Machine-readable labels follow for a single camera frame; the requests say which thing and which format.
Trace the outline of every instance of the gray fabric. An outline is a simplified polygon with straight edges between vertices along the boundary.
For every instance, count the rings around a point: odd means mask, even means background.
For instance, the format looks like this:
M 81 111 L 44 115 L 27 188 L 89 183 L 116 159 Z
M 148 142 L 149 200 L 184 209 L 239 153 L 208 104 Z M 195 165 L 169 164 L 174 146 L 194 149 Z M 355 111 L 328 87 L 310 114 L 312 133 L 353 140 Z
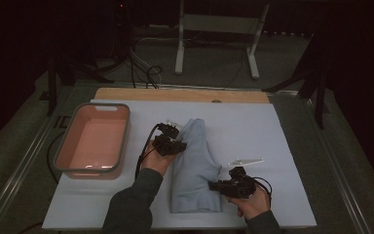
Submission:
M 173 162 L 171 212 L 221 212 L 220 194 L 207 185 L 217 181 L 221 166 L 208 151 L 205 121 L 190 120 L 177 139 L 186 142 L 187 148 Z

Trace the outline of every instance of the wooden edge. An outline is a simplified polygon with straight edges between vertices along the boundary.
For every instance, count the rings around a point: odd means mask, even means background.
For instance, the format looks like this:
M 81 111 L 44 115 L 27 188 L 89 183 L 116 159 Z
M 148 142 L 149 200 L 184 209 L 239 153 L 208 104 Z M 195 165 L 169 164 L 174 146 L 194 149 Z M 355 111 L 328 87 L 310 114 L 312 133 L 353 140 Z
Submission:
M 196 102 L 239 102 L 270 103 L 263 92 L 256 91 L 215 91 L 215 90 L 182 90 L 182 89 L 128 89 L 100 88 L 95 99 L 126 99 L 156 101 L 196 101 Z

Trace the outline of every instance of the pink tray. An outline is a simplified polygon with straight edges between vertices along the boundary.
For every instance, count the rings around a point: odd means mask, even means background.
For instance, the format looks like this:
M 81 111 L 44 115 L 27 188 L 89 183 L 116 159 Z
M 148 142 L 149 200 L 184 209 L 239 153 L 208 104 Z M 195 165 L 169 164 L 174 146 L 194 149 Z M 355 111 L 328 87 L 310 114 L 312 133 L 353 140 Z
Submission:
M 78 106 L 55 157 L 56 168 L 73 178 L 118 177 L 129 121 L 125 104 Z

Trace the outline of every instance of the white table surface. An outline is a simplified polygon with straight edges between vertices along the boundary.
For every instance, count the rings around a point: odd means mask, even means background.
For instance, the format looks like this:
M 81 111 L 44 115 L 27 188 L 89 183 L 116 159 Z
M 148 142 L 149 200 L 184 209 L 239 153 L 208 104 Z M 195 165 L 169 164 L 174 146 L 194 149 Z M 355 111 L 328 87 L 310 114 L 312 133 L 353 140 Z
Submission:
M 270 103 L 205 103 L 182 101 L 93 100 L 125 103 L 131 126 L 121 175 L 113 180 L 72 179 L 62 175 L 46 215 L 45 229 L 99 229 L 111 197 L 133 183 L 138 155 L 152 128 L 166 120 L 184 125 L 191 118 L 206 121 L 210 153 L 223 166 L 220 179 L 230 179 L 227 164 L 238 159 L 264 158 L 245 167 L 249 176 L 266 178 L 273 186 L 272 211 L 281 227 L 315 226 L 316 221 L 293 157 Z M 171 168 L 151 211 L 152 229 L 223 229 L 245 227 L 236 206 L 222 201 L 221 213 L 171 214 Z

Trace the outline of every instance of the human hand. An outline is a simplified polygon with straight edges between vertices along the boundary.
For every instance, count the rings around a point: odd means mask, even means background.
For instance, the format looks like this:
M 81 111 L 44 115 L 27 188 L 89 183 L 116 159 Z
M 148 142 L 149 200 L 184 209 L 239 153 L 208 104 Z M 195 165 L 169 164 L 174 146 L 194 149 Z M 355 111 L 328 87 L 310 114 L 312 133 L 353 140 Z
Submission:
M 270 210 L 270 199 L 267 192 L 256 184 L 256 191 L 248 199 L 227 197 L 229 203 L 238 206 L 238 216 L 251 219 Z
M 142 161 L 141 169 L 149 168 L 157 171 L 164 176 L 166 174 L 168 166 L 174 161 L 177 154 L 161 156 L 159 152 L 153 147 L 153 141 L 150 140 L 148 143 L 147 150 L 145 151 L 145 158 Z

